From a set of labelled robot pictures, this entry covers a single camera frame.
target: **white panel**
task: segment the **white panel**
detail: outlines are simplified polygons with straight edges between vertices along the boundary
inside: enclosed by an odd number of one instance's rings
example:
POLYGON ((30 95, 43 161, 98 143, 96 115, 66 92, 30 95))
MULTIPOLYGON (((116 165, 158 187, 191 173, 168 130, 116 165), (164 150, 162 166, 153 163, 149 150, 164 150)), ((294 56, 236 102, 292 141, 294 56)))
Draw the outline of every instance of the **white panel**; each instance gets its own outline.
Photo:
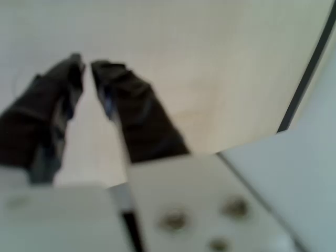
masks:
POLYGON ((136 165, 129 183, 148 251, 211 251, 217 237, 227 240, 230 252, 294 251, 286 231, 215 155, 136 165), (222 213, 233 196, 246 200, 247 216, 222 213), (177 233, 160 225, 172 209, 182 209, 188 219, 177 233))
POLYGON ((311 252, 334 252, 336 240, 336 50, 329 52, 293 130, 223 152, 311 252))
POLYGON ((0 65, 125 61, 192 150, 214 152, 276 132, 331 2, 2 0, 0 65))
POLYGON ((2 191, 0 244, 6 252, 132 251, 108 192, 92 186, 2 191))

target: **screw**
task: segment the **screw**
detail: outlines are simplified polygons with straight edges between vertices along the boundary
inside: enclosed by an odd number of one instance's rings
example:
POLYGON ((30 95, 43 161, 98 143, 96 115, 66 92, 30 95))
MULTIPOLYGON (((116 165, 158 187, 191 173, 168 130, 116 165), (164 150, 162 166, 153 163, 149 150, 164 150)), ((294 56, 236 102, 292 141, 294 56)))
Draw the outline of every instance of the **screw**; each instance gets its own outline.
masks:
POLYGON ((188 223, 186 213, 179 208, 168 211, 161 220, 161 226, 171 232, 178 232, 185 228, 188 223))
POLYGON ((228 201, 223 212, 233 218, 243 218, 248 214, 248 204, 242 197, 236 196, 228 201))
POLYGON ((212 251, 227 251, 229 249, 229 243, 226 239, 215 238, 210 241, 209 247, 212 251))

